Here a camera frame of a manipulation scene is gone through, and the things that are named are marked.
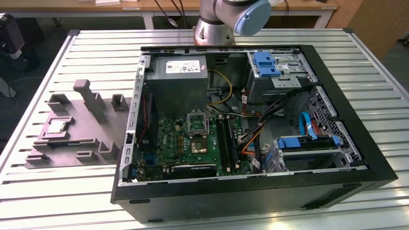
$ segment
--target green circuit board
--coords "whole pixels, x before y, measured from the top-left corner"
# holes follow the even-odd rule
[[[156,166],[215,164],[220,176],[250,174],[250,161],[240,161],[239,169],[232,170],[232,172],[223,169],[216,124],[218,117],[210,117],[208,135],[206,137],[190,137],[187,119],[162,119],[158,132]],[[239,137],[243,135],[240,119],[231,119],[231,124],[235,137]]]

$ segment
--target black cable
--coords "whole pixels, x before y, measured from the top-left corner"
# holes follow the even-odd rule
[[[287,17],[290,16],[290,5],[288,5],[288,1],[284,0],[286,2],[286,12],[284,12],[284,17],[283,17],[283,22],[287,20]]]
[[[222,113],[222,114],[228,114],[228,115],[236,115],[236,116],[244,116],[244,115],[242,115],[242,114],[239,114],[239,113],[235,113],[235,112],[226,112],[226,111],[223,111],[223,110],[220,110],[219,108],[216,108],[215,106],[212,106],[212,105],[207,105],[207,106],[210,106],[212,109],[215,109],[219,113]]]
[[[264,113],[262,114],[259,120],[258,120],[258,126],[243,135],[242,139],[247,138],[250,135],[255,134],[258,131],[260,131],[260,129],[263,128],[264,124],[267,123],[268,119],[275,115],[275,112],[280,111],[286,105],[288,100],[291,99],[291,97],[294,95],[296,95],[298,93],[302,92],[307,92],[310,90],[314,89],[314,86],[304,86],[300,89],[294,89],[292,91],[290,91],[270,107],[268,109],[264,111]]]
[[[176,5],[175,1],[174,1],[174,0],[171,0],[171,2],[172,2],[172,4],[174,4],[174,6],[176,7],[176,9],[178,9],[178,11],[179,11],[180,16],[182,16],[182,17],[184,17],[184,15],[183,15],[183,13],[182,13],[182,11],[180,11],[180,9],[179,9],[179,7],[178,7],[178,5]]]
[[[160,11],[164,13],[166,17],[170,19],[170,16],[167,15],[164,9],[162,8],[162,6],[160,6],[158,0],[155,0],[155,2],[156,2],[158,7],[160,8]]]
[[[260,167],[258,168],[254,166],[254,173],[262,173],[263,172],[263,162],[262,162],[262,149],[260,149],[260,135],[254,140],[254,146],[255,146],[255,158],[260,162]]]
[[[184,3],[182,2],[182,0],[179,0],[179,2],[180,2],[182,12],[184,13],[184,24],[186,24],[186,28],[190,29],[190,27],[188,27],[188,21],[187,21],[187,14],[186,14]]]

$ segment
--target cable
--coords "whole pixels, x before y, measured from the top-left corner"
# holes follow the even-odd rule
[[[287,1],[287,0],[284,0],[284,2],[286,2],[286,13],[284,13],[284,17],[286,17],[286,16],[290,16],[290,5],[288,5],[288,1]]]
[[[172,24],[172,26],[175,26],[175,27],[178,28],[179,26],[178,26],[176,21],[167,15],[167,13],[166,13],[164,9],[162,8],[162,6],[160,6],[158,0],[155,0],[155,2],[156,2],[158,7],[160,8],[160,11],[164,13],[164,15],[166,15],[166,17],[167,17],[170,23]]]
[[[184,24],[186,24],[186,28],[190,29],[188,26],[188,21],[187,21],[187,15],[186,15],[186,7],[184,7],[184,3],[182,2],[182,0],[179,0],[180,2],[180,8],[182,8],[182,12],[184,13]]]
[[[146,96],[143,96],[143,121],[144,121],[144,128],[143,128],[143,132],[142,132],[142,138],[140,138],[140,141],[139,141],[139,145],[142,144],[142,139],[143,139],[143,136],[146,135],[147,128],[148,128],[147,98],[146,98]]]
[[[230,95],[227,96],[227,98],[226,98],[224,100],[219,101],[219,102],[208,103],[208,105],[212,105],[212,104],[222,104],[222,103],[224,103],[227,100],[230,100],[231,97],[232,97],[232,94],[234,94],[234,84],[231,83],[231,81],[230,81],[230,79],[227,78],[227,76],[226,76],[223,73],[220,73],[218,70],[210,69],[210,72],[215,72],[215,73],[218,73],[220,76],[223,76],[223,78],[226,79],[226,81],[227,81],[228,84],[230,84]]]
[[[319,134],[319,135],[323,135],[324,133],[323,133],[323,131],[322,131],[322,129],[320,129],[320,126],[318,125],[316,121],[312,120],[312,123],[314,123],[314,126],[315,126],[316,130],[318,130],[318,134]]]
[[[251,143],[255,141],[256,137],[259,136],[259,134],[262,133],[262,130],[254,135],[254,137],[251,138],[248,144],[244,146],[243,150],[242,150],[242,154],[244,154],[246,149],[248,148],[248,146],[251,145]]]
[[[176,5],[175,1],[174,1],[174,0],[171,0],[171,2],[172,2],[172,4],[174,4],[174,6],[176,7],[176,9],[178,9],[178,11],[179,11],[180,16],[183,17],[184,15],[183,15],[183,13],[182,13],[182,11],[180,11],[180,9],[179,9],[179,7],[178,7],[178,5]]]
[[[22,81],[22,80],[27,80],[27,79],[45,79],[45,78],[41,78],[41,77],[21,78],[21,79],[18,79],[18,80],[11,81],[9,84],[14,84],[15,82]]]
[[[220,114],[226,114],[226,115],[234,115],[234,116],[240,116],[240,117],[252,117],[252,116],[247,116],[247,115],[242,115],[242,114],[236,114],[236,113],[230,113],[230,112],[226,112],[223,110],[220,110],[219,108],[216,108],[215,106],[212,105],[207,105],[211,109],[214,109],[218,113]]]
[[[248,104],[244,104],[244,105],[243,105],[243,109],[242,109],[243,115],[252,115],[252,114],[248,114],[248,113],[246,112],[247,106],[248,106]]]

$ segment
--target floor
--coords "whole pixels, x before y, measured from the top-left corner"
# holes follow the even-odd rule
[[[51,18],[38,19],[43,33],[45,41],[35,44],[34,48],[41,57],[42,63],[34,71],[22,73],[10,68],[5,68],[0,64],[0,76],[9,81],[15,81],[21,78],[30,78],[15,82],[11,86],[21,93],[17,99],[9,99],[0,95],[0,152],[5,149],[7,140],[11,137],[18,126],[26,108],[33,100],[37,89],[42,83],[42,77],[47,74],[50,65],[61,50],[62,44],[67,37],[67,33],[73,29],[82,30],[110,30],[110,29],[144,29],[142,17],[118,17],[118,18],[65,18],[63,26],[57,27]],[[172,29],[164,18],[155,18],[158,29]],[[396,43],[383,63],[398,80],[402,82],[406,89],[409,91],[409,48],[403,46],[403,43]]]

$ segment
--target table leg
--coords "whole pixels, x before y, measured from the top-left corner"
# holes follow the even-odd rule
[[[146,30],[154,30],[154,12],[152,11],[144,11],[142,12],[143,21],[146,24]]]
[[[0,78],[0,92],[7,98],[14,98],[17,96],[14,88],[7,84],[3,78]]]
[[[57,24],[57,27],[61,27],[63,25],[62,18],[53,18],[54,23]]]
[[[318,22],[315,23],[315,29],[326,29],[328,22],[331,21],[334,11],[323,11]]]

